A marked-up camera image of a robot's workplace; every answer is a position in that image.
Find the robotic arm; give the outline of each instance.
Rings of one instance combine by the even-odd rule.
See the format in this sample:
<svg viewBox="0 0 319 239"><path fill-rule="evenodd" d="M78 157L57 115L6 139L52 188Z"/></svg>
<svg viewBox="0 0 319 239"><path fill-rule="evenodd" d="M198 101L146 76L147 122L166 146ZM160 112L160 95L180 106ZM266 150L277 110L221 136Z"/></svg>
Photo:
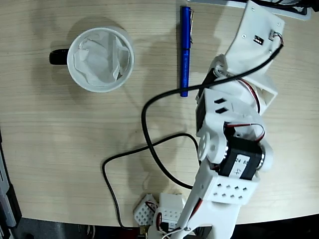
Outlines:
<svg viewBox="0 0 319 239"><path fill-rule="evenodd" d="M249 1L235 40L225 55L213 60L204 83L265 62L283 43L284 25L280 18ZM196 130L200 168L195 184L185 205L180 195L160 196L150 239L169 235L182 239L197 227L211 227L209 239L231 238L240 207L249 202L259 184L258 170L268 171L273 162L261 117L277 95L272 79L265 75L269 65L243 79L199 91ZM159 213L170 224L167 236L158 231Z"/></svg>

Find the cable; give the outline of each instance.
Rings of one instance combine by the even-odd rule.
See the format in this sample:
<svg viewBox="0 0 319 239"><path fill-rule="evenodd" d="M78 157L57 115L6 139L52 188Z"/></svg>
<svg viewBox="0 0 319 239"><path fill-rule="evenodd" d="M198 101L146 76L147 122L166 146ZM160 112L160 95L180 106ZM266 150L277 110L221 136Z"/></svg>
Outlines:
<svg viewBox="0 0 319 239"><path fill-rule="evenodd" d="M154 146L156 146L156 145L159 145L159 144L161 144L161 143L164 143L164 142L166 142L166 141L168 141L168 140L171 140L171 139L173 139L173 138L182 137L182 136L189 137L189 138L193 141L193 143L194 143L194 145L195 145L195 147L196 147L196 151L198 151L197 141L196 141L196 139L195 139L192 135L190 135L189 133L177 133L177 134L174 134L174 135L165 137L165 138L159 140L158 142L154 143L153 145L151 144L151 146L154 147ZM103 164L102 164L103 177L104 177L104 180L105 180L105 182L106 182L106 184L107 184L107 186L108 186L108 188L109 188L109 190L110 190L111 196L112 196L112 198L113 198L114 205L115 205L115 209L116 209L116 216L117 216L119 225L120 225L121 228L126 229L126 230L131 230L131 228L125 227L125 226L122 224L121 214L120 214L120 209L119 209L119 204L118 204L118 201L117 201L116 196L115 196L115 194L114 194L114 191L113 191L113 189L112 189L112 186L111 186L111 184L110 184L110 182L109 182L109 180L108 180L108 177L107 177L107 175L106 175L105 166L106 166L107 163L111 162L111 161L114 160L114 159L121 158L121 157L124 157L124 156L128 156L128 155L131 155L131 154L134 154L134 153L139 153L139 152L142 152L142 151L144 151L144 150L146 150L146 149L148 149L148 148L149 148L149 146L145 146L145 147L142 147L142 148L138 148L138 149L135 149L135 150L126 152L126 153L120 153L120 154L114 155L114 156L112 156L112 157L106 159L106 160L103 162Z"/></svg>
<svg viewBox="0 0 319 239"><path fill-rule="evenodd" d="M260 126L263 129L262 133L255 140L255 141L259 142L259 141L261 141L263 139L263 137L266 134L265 128L259 123L229 123L229 124L226 125L226 127L228 127L228 128L246 127L246 126L252 126L252 125L258 125L258 126Z"/></svg>
<svg viewBox="0 0 319 239"><path fill-rule="evenodd" d="M145 202L145 205L153 212L155 213L155 210L150 206L149 202Z"/></svg>
<svg viewBox="0 0 319 239"><path fill-rule="evenodd" d="M277 2L274 2L274 5L280 4L281 2L283 2L284 0L279 0Z"/></svg>
<svg viewBox="0 0 319 239"><path fill-rule="evenodd" d="M258 99L258 96L254 90L254 88L248 83L246 82L245 80L243 79L240 79L239 82L243 83L245 86L247 86L247 88L249 89L250 93L253 95L255 101L256 101L256 105L257 105L257 112L260 114L260 102L259 102L259 99Z"/></svg>
<svg viewBox="0 0 319 239"><path fill-rule="evenodd" d="M173 230L173 231L171 231L170 233L165 234L161 239L165 239L167 236L172 235L172 234L174 234L174 233L181 232L181 231L183 231L183 230L184 230L184 228L178 229L178 230Z"/></svg>
<svg viewBox="0 0 319 239"><path fill-rule="evenodd" d="M159 94L157 96L154 96L153 98L151 98L149 101L146 102L146 104L143 107L142 114L141 114L141 123L142 123L142 129L143 129L145 141L146 141L146 143L147 143L147 145L148 145L148 147L150 149L150 152L151 152L155 162L157 163L157 165L159 166L161 171L171 181L173 181L174 183L178 184L181 187L192 189L192 186L187 185L187 184L185 184L183 182L180 182L179 180L174 178L173 175L171 175L170 172L168 172L168 170L165 168L165 166L160 161L160 159L159 159L159 157L158 157L158 155L157 155L157 153L156 153L156 151L155 151L155 149L154 149L154 147L152 145L152 141L151 141L151 137L149 135L149 130L148 130L147 121L146 121L146 112L147 112L148 108L150 107L150 105L153 104L154 102L158 101L159 99L162 99L162 98L167 97L167 96L171 96L171 95L174 95L174 94L179 94L179 93L184 92L184 91L194 91L194 90L199 90L199 89L203 89L203 88L209 88L209 87L212 87L212 86L216 86L216 85L219 85L219 84L223 84L223 83L227 83L227 82L230 82L230 81L234 81L234 80L243 78L243 77L245 77L247 75L250 75L250 74L262 69L264 66L268 65L268 63L270 63L279 54L280 50L283 47L284 47L284 45L281 44L274 51L274 53L269 57L269 59L266 60L264 63L262 63L261 65L255 67L255 68L253 68L253 69L251 69L249 71L241 73L241 74L239 74L237 76L232 76L232 77L229 77L229 78L226 78L226 79L223 79L223 80L214 81L214 82L208 83L208 84L194 85L194 86L190 86L190 87L187 87L187 88L179 88L179 89L166 91L166 92L161 93L161 94Z"/></svg>
<svg viewBox="0 0 319 239"><path fill-rule="evenodd" d="M311 7L309 4L302 4L300 2L294 4L277 4L276 2L267 2L263 0L254 0L254 2L258 5L272 8Z"/></svg>
<svg viewBox="0 0 319 239"><path fill-rule="evenodd" d="M274 32L274 35L273 35L274 37L279 37L280 38L280 41L281 41L281 44L284 44L284 38L283 38L283 36L279 33L279 32Z"/></svg>

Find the wooden table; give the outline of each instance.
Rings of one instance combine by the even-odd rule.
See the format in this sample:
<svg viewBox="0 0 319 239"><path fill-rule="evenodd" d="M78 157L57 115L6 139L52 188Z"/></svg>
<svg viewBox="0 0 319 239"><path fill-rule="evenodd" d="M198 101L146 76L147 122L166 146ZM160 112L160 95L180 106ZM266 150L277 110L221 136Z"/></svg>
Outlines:
<svg viewBox="0 0 319 239"><path fill-rule="evenodd" d="M27 218L118 225L101 162L145 143L140 115L152 96L178 82L176 22L183 0L4 0L0 8L0 126L5 160ZM242 9L192 4L190 84L202 82L212 59L231 44ZM319 213L319 14L284 17L285 48L269 74L279 95L264 115L275 163L238 223ZM121 88L105 94L77 86L51 50L86 29L117 25L134 40L136 64ZM151 107L153 139L195 134L195 97L172 96ZM198 169L191 140L157 147L165 166L191 184ZM189 191L170 182L148 151L109 164L124 225L145 193Z"/></svg>

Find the blue pen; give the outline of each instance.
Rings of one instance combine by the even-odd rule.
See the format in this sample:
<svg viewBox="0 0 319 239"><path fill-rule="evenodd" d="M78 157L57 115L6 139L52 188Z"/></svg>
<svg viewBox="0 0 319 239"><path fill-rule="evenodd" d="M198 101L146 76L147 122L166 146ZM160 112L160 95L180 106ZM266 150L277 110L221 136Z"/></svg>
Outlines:
<svg viewBox="0 0 319 239"><path fill-rule="evenodd" d="M192 24L192 10L188 6L181 8L180 13L180 26L181 26L181 38L180 38L180 87L188 87L189 79L189 57L190 57L190 34ZM180 93L181 97L187 97L188 91Z"/></svg>

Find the red wire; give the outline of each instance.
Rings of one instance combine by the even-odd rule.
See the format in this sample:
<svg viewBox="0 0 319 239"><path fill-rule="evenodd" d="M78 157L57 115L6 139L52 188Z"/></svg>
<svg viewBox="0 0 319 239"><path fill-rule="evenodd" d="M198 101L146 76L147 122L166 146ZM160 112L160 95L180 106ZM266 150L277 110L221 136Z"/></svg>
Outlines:
<svg viewBox="0 0 319 239"><path fill-rule="evenodd" d="M255 98L255 101L256 101L256 104L257 104L257 112L260 114L260 102L259 102L258 96L257 96L257 94L256 94L256 92L255 92L255 90L254 90L254 88L253 88L251 85L249 85L245 80L240 79L240 81L241 81L242 83L244 83L244 84L249 88L251 94L252 94L253 97Z"/></svg>
<svg viewBox="0 0 319 239"><path fill-rule="evenodd" d="M160 231L160 224L161 224L161 213L158 213L156 216L156 229Z"/></svg>
<svg viewBox="0 0 319 239"><path fill-rule="evenodd" d="M194 207L194 210L192 211L189 218L191 218L197 212L197 210L199 209L202 202L203 202L203 200L201 198L198 199L198 202L196 203L196 206Z"/></svg>
<svg viewBox="0 0 319 239"><path fill-rule="evenodd" d="M257 142L260 142L264 137L265 137L265 134L266 134L266 131L265 131L265 128L261 125L261 124L258 124L258 123L238 123L238 124L227 124L225 127L227 128L234 128L234 127L242 127L242 126L251 126L251 125L259 125L263 128L263 134L261 136L259 136L256 141Z"/></svg>

